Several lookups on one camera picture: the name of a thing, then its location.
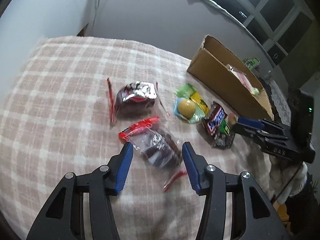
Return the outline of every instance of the black electronic device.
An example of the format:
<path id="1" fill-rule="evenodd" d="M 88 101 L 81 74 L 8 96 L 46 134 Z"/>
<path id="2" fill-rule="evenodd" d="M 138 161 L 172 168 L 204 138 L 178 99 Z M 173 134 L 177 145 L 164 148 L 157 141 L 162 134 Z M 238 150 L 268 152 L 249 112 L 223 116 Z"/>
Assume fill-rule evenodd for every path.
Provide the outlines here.
<path id="1" fill-rule="evenodd" d="M 239 117 L 235 133 L 252 138 L 261 151 L 300 163 L 312 163 L 316 152 L 310 146 L 313 122 L 313 97 L 299 89 L 290 89 L 288 104 L 291 126 L 274 121 Z"/>

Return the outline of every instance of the snack pack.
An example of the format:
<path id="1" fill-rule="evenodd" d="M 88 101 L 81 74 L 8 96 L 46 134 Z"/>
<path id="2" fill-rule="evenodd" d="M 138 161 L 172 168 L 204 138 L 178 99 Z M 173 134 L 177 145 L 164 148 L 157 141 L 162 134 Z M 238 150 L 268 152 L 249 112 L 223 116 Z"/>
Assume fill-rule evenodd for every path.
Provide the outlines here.
<path id="1" fill-rule="evenodd" d="M 173 105 L 173 112 L 174 112 L 174 114 L 175 114 L 176 116 L 179 116 L 180 118 L 188 121 L 189 123 L 197 123 L 197 122 L 201 121 L 201 119 L 202 119 L 203 117 L 205 117 L 205 113 L 199 108 L 198 105 L 196 105 L 196 111 L 194 112 L 194 114 L 193 114 L 193 116 L 192 116 L 191 118 L 188 119 L 188 118 L 184 117 L 184 116 L 183 116 L 181 113 L 179 113 L 179 111 L 178 111 L 178 104 L 179 104 L 179 102 L 180 102 L 181 100 L 183 100 L 183 98 L 178 98 L 178 99 L 175 101 L 174 105 Z"/>
<path id="2" fill-rule="evenodd" d="M 213 101 L 209 113 L 202 118 L 202 125 L 209 134 L 214 148 L 230 148 L 235 137 L 235 133 L 226 122 L 227 114 L 223 107 Z"/>
<path id="3" fill-rule="evenodd" d="M 114 99 L 111 81 L 107 79 L 110 108 L 110 124 L 115 125 L 117 118 L 135 118 L 141 115 L 154 114 L 159 115 L 156 104 L 159 101 L 160 106 L 165 110 L 159 95 L 158 82 L 156 85 L 149 82 L 136 81 L 122 87 Z"/>
<path id="4" fill-rule="evenodd" d="M 250 93 L 253 95 L 253 96 L 257 96 L 260 92 L 259 92 L 259 89 L 257 88 L 254 88 L 250 81 L 248 80 L 247 78 L 247 75 L 245 73 L 243 73 L 242 71 L 234 68 L 233 66 L 231 65 L 227 65 L 227 69 L 229 69 L 233 75 L 235 75 L 239 80 L 240 82 L 242 83 L 242 85 L 244 85 L 249 91 Z"/>
<path id="5" fill-rule="evenodd" d="M 198 107 L 204 112 L 204 114 L 207 114 L 209 112 L 209 107 L 202 99 L 201 95 L 198 93 L 198 89 L 195 86 L 187 83 L 176 90 L 176 95 L 179 98 L 190 98 L 198 105 Z"/>
<path id="6" fill-rule="evenodd" d="M 158 116 L 137 122 L 118 135 L 120 139 L 131 142 L 147 162 L 163 169 L 164 191 L 174 180 L 186 174 L 180 169 L 180 142 L 160 124 Z"/>

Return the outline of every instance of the item in box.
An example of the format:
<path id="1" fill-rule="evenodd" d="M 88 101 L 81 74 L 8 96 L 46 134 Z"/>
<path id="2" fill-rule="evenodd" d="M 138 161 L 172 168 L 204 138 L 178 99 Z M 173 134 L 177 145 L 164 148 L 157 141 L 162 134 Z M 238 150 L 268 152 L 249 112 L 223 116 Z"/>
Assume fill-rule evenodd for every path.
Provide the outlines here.
<path id="1" fill-rule="evenodd" d="M 227 69 L 229 69 L 233 73 L 233 75 L 235 75 L 239 79 L 239 81 L 242 83 L 242 85 L 244 85 L 253 96 L 257 96 L 259 94 L 259 89 L 254 88 L 251 85 L 250 81 L 248 80 L 248 78 L 244 72 L 234 68 L 233 66 L 231 66 L 229 64 L 227 65 Z"/>
<path id="2" fill-rule="evenodd" d="M 136 81 L 121 88 L 116 96 L 116 115 L 143 114 L 156 102 L 157 94 L 152 83 Z"/>
<path id="3" fill-rule="evenodd" d="M 260 65 L 260 60 L 258 60 L 256 57 L 254 58 L 245 58 L 242 63 L 250 70 L 253 70 L 254 68 L 258 68 Z"/>

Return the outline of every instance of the metal screw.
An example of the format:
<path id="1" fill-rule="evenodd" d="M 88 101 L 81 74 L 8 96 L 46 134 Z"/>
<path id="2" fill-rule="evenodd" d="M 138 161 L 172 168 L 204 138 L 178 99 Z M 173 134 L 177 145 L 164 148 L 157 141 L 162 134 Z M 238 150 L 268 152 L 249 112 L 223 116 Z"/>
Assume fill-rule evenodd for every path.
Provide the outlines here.
<path id="1" fill-rule="evenodd" d="M 215 170 L 216 170 L 216 167 L 213 166 L 213 165 L 208 165 L 208 166 L 207 166 L 207 170 L 208 170 L 208 171 L 215 171 Z"/>
<path id="2" fill-rule="evenodd" d="M 102 165 L 101 167 L 100 167 L 100 171 L 108 171 L 109 170 L 109 167 L 107 166 L 107 165 Z"/>
<path id="3" fill-rule="evenodd" d="M 73 178 L 73 172 L 68 172 L 66 175 L 65 175 L 66 179 L 71 179 Z"/>
<path id="4" fill-rule="evenodd" d="M 244 177 L 245 179 L 248 179 L 248 178 L 250 178 L 250 173 L 249 172 L 247 172 L 247 171 L 244 171 L 244 172 L 242 172 L 242 177 Z"/>

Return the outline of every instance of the yellow ball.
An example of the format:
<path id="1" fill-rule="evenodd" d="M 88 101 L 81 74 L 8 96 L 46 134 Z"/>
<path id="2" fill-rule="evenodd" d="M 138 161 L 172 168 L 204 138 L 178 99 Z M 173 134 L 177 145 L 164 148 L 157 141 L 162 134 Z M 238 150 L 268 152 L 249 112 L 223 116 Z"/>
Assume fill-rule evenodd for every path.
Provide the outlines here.
<path id="1" fill-rule="evenodd" d="M 182 99 L 178 103 L 178 111 L 185 118 L 190 119 L 196 111 L 196 104 L 189 99 Z"/>

